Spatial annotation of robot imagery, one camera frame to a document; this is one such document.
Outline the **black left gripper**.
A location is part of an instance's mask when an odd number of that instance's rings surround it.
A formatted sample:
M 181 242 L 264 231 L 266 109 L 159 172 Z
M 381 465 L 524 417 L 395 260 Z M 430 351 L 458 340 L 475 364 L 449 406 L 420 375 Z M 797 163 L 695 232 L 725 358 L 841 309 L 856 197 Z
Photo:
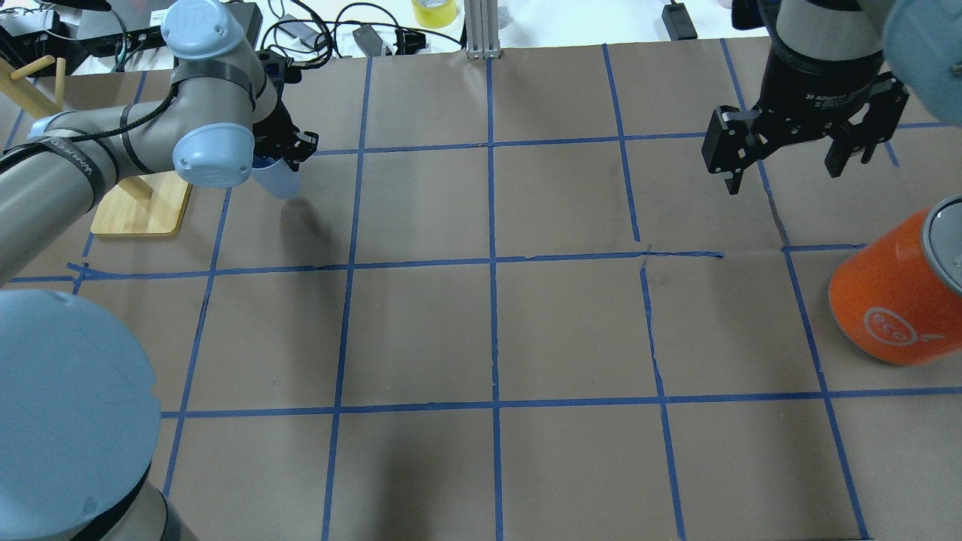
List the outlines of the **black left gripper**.
M 286 86 L 301 83 L 301 65 L 271 50 L 260 50 L 256 55 L 265 75 L 261 83 L 254 85 L 254 156 L 298 168 L 313 156 L 319 143 L 319 134 L 302 131 L 293 123 L 283 100 Z

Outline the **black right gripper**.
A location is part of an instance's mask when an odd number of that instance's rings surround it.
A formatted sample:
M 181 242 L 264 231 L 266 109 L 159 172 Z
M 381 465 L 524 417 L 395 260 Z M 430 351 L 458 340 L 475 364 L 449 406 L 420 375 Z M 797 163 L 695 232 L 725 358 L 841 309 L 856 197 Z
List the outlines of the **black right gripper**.
M 894 136 L 909 92 L 893 72 L 881 71 L 876 51 L 856 59 L 817 59 L 772 38 L 755 106 L 712 112 L 701 153 L 709 174 L 724 174 L 729 195 L 741 192 L 743 172 L 789 145 L 831 138 L 825 155 L 830 178 L 853 156 L 868 164 Z

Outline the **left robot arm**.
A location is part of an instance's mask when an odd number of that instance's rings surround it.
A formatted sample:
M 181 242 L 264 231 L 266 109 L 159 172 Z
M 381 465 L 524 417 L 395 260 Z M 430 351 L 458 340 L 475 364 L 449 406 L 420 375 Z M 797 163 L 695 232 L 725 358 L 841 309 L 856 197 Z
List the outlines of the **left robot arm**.
M 39 119 L 2 157 L 2 282 L 120 181 L 177 174 L 193 187 L 254 179 L 295 198 L 317 134 L 293 124 L 227 4 L 177 1 L 162 101 Z M 140 342 L 98 304 L 56 290 L 2 292 L 2 538 L 192 540 L 148 479 L 156 378 Z

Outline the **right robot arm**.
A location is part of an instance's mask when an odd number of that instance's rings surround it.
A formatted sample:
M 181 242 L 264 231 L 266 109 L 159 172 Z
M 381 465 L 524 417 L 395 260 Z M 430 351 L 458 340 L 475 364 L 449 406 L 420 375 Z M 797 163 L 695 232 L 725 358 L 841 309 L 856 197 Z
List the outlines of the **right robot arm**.
M 755 106 L 712 112 L 701 153 L 735 195 L 743 174 L 789 145 L 830 138 L 824 163 L 869 163 L 910 97 L 960 125 L 958 1 L 734 1 L 735 29 L 765 28 L 770 52 Z

